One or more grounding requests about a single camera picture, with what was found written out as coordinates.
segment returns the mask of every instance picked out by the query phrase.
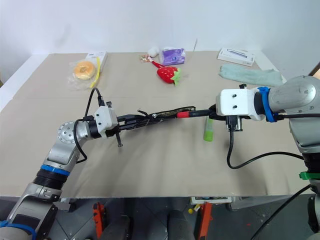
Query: green clip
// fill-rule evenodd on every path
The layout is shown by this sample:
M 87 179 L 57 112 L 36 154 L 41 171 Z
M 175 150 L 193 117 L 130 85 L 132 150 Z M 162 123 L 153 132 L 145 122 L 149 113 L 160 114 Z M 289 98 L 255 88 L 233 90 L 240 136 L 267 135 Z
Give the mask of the green clip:
M 300 172 L 299 177 L 302 180 L 309 180 L 309 179 L 320 179 L 320 173 L 310 173 L 310 172 Z

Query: toy strawberry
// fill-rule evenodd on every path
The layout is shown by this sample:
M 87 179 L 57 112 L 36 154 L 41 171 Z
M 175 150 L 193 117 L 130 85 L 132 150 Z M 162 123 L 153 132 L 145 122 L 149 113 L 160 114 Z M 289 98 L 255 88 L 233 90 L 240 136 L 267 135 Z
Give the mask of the toy strawberry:
M 164 66 L 160 63 L 155 62 L 150 57 L 149 61 L 158 68 L 156 73 L 163 81 L 165 81 L 167 84 L 178 84 L 180 80 L 180 68 L 175 66 Z

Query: white ball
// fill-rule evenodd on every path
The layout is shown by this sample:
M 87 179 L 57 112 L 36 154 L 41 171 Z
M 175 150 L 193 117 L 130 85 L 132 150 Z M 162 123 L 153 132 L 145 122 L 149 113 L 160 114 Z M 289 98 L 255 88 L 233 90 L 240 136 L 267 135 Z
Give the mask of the white ball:
M 149 49 L 148 55 L 152 58 L 156 57 L 159 54 L 160 50 L 158 47 L 154 46 Z

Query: donut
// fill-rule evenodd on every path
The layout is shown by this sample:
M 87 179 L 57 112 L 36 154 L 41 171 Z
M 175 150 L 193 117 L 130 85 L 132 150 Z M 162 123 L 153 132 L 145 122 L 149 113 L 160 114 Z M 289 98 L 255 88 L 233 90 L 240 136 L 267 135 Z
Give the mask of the donut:
M 73 70 L 74 75 L 81 80 L 89 80 L 96 73 L 95 65 L 90 61 L 80 61 Z

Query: white wall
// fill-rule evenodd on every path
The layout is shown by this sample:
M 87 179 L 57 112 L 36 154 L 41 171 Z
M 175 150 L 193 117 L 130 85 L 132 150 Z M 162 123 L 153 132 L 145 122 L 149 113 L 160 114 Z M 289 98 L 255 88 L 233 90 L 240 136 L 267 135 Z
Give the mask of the white wall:
M 0 71 L 31 55 L 261 49 L 286 78 L 320 60 L 319 0 L 0 0 Z

